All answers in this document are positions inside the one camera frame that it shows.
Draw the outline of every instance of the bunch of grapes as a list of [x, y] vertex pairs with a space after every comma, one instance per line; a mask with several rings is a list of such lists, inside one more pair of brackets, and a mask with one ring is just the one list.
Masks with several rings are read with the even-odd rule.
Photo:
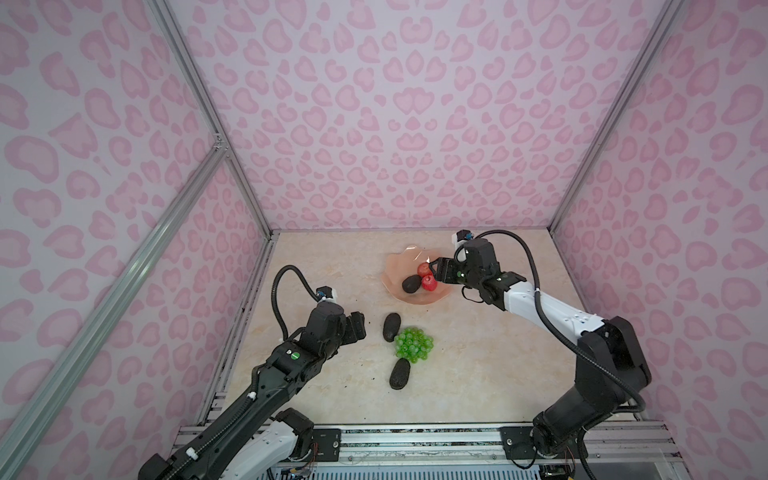
[[408, 359], [410, 363], [426, 360], [434, 346], [433, 340], [424, 334], [424, 330], [410, 326], [395, 337], [395, 355], [399, 359]]

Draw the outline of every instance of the red fruit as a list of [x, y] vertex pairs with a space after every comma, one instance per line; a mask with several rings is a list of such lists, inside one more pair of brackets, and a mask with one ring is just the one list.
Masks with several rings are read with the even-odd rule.
[[432, 271], [429, 269], [429, 263], [427, 262], [420, 263], [419, 268], [416, 269], [416, 273], [418, 273], [419, 276], [432, 275]]
[[435, 277], [433, 277], [432, 275], [423, 276], [422, 286], [424, 287], [424, 290], [433, 292], [437, 288], [437, 280], [435, 280]]

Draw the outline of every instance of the pink plate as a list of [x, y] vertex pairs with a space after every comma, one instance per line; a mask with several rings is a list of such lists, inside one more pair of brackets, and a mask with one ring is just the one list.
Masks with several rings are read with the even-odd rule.
[[452, 286], [438, 283], [437, 288], [432, 292], [419, 288], [416, 293], [405, 293], [402, 291], [402, 281], [411, 275], [416, 275], [416, 268], [421, 262], [433, 262], [439, 257], [450, 257], [451, 255], [452, 253], [442, 250], [426, 250], [416, 245], [410, 245], [402, 253], [393, 253], [386, 258], [382, 283], [390, 295], [403, 302], [412, 305], [434, 303], [451, 293], [453, 291]]

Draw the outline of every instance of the pink leopard print wall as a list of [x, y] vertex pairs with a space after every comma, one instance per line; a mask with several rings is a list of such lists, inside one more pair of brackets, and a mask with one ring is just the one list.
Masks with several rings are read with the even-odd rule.
[[176, 0], [272, 227], [545, 226], [661, 0]]
[[141, 0], [0, 5], [0, 436], [212, 138]]
[[768, 472], [766, 25], [765, 2], [690, 4], [555, 238], [635, 325], [696, 480]]
[[262, 239], [222, 165], [20, 476], [136, 478], [200, 408]]

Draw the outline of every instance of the wire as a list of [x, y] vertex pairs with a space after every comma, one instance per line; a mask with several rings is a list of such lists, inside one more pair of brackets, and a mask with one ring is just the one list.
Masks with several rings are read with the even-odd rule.
[[465, 291], [465, 290], [467, 290], [468, 288], [469, 288], [469, 287], [468, 287], [468, 286], [466, 286], [466, 285], [464, 285], [464, 286], [462, 287], [462, 296], [463, 296], [464, 298], [466, 298], [466, 299], [467, 299], [467, 300], [469, 300], [470, 302], [474, 302], [474, 303], [485, 303], [485, 302], [483, 302], [482, 300], [473, 300], [473, 299], [471, 299], [471, 298], [468, 298], [468, 297], [467, 297], [467, 295], [466, 295], [466, 293], [464, 293], [464, 291]]
[[310, 458], [310, 460], [304, 464], [302, 469], [306, 468], [310, 463], [315, 461], [315, 458], [317, 458], [317, 447], [318, 445], [315, 442], [310, 444], [310, 448], [312, 449], [312, 458]]
[[515, 233], [512, 233], [508, 230], [488, 230], [487, 232], [480, 233], [475, 238], [483, 238], [488, 235], [492, 235], [494, 233], [500, 233], [502, 235], [507, 235], [508, 237], [512, 237], [515, 240], [520, 243], [521, 247], [523, 247], [523, 250], [525, 250], [525, 256], [528, 257], [528, 263], [531, 266], [531, 275], [533, 276], [533, 286], [534, 286], [534, 304], [536, 305], [536, 313], [538, 314], [538, 317], [541, 319], [541, 322], [547, 327], [547, 330], [550, 331], [552, 335], [554, 335], [555, 338], [560, 340], [560, 343], [568, 347], [569, 350], [571, 350], [573, 353], [576, 354], [579, 358], [583, 359], [585, 362], [592, 365], [595, 369], [599, 370], [600, 373], [608, 377], [613, 383], [619, 386], [622, 390], [624, 390], [637, 404], [633, 406], [626, 406], [626, 407], [618, 407], [613, 411], [613, 413], [619, 413], [619, 412], [631, 412], [631, 413], [638, 413], [645, 410], [645, 400], [643, 397], [640, 396], [640, 393], [632, 388], [631, 385], [626, 383], [624, 380], [620, 379], [618, 376], [616, 376], [613, 372], [606, 369], [604, 366], [602, 366], [600, 363], [598, 363], [597, 360], [595, 360], [593, 357], [589, 356], [580, 346], [574, 344], [572, 341], [570, 341], [563, 333], [555, 328], [554, 325], [552, 325], [552, 322], [547, 318], [547, 315], [544, 313], [544, 309], [541, 307], [541, 288], [539, 284], [539, 278], [538, 278], [538, 270], [536, 270], [536, 262], [533, 260], [533, 255], [531, 254], [531, 249], [528, 248], [528, 244], [520, 238]]
[[[574, 453], [571, 451], [571, 447], [566, 446], [565, 449], [568, 451], [568, 454], [571, 455], [571, 463], [573, 465], [573, 469], [571, 470], [571, 478], [576, 476], [576, 457]], [[568, 464], [568, 456], [565, 456], [565, 464]]]
[[458, 262], [458, 252], [460, 252], [462, 250], [464, 250], [464, 244], [463, 243], [461, 245], [459, 245], [458, 248], [456, 249], [456, 251], [453, 253], [453, 260], [456, 260]]
[[283, 268], [281, 268], [277, 275], [275, 275], [275, 280], [272, 282], [272, 311], [275, 313], [275, 319], [277, 319], [277, 323], [280, 325], [280, 329], [283, 331], [283, 340], [287, 340], [288, 337], [288, 327], [286, 326], [286, 323], [283, 321], [283, 316], [280, 315], [280, 309], [277, 307], [277, 286], [280, 284], [280, 279], [283, 278], [283, 275], [285, 275], [285, 272], [288, 270], [292, 270], [296, 273], [296, 275], [299, 276], [299, 280], [301, 280], [301, 283], [304, 285], [304, 288], [308, 292], [308, 294], [312, 297], [313, 300], [318, 301], [318, 296], [314, 293], [312, 290], [312, 287], [306, 282], [306, 278], [304, 278], [304, 275], [301, 273], [301, 270], [296, 268], [294, 265], [286, 265]]
[[288, 340], [293, 340], [293, 339], [295, 339], [296, 337], [298, 337], [298, 336], [299, 336], [301, 333], [303, 333], [303, 332], [304, 332], [304, 327], [303, 327], [303, 326], [300, 326], [299, 328], [295, 329], [295, 330], [293, 331], [293, 333], [291, 333], [291, 334], [290, 334], [290, 336], [288, 337]]
[[[509, 447], [509, 456], [512, 456], [512, 451], [515, 449], [516, 445], [529, 445], [529, 444], [528, 443], [523, 443], [523, 442], [513, 443]], [[521, 470], [528, 470], [530, 467], [533, 466], [533, 464], [536, 463], [536, 455], [537, 455], [536, 454], [536, 447], [535, 447], [535, 445], [530, 445], [530, 446], [533, 447], [533, 457], [531, 458], [531, 463], [527, 464], [526, 466], [523, 466], [523, 465], [520, 465], [519, 463], [517, 463], [514, 459], [510, 458], [511, 462], [515, 464], [515, 467], [517, 467], [517, 468], [519, 468]]]
[[578, 450], [578, 460], [581, 462], [581, 466], [584, 467], [584, 471], [587, 472], [587, 476], [590, 480], [598, 480], [592, 473], [592, 469], [589, 468], [587, 463], [587, 446], [584, 444], [584, 435], [587, 434], [587, 429], [582, 428], [576, 435], [576, 449]]

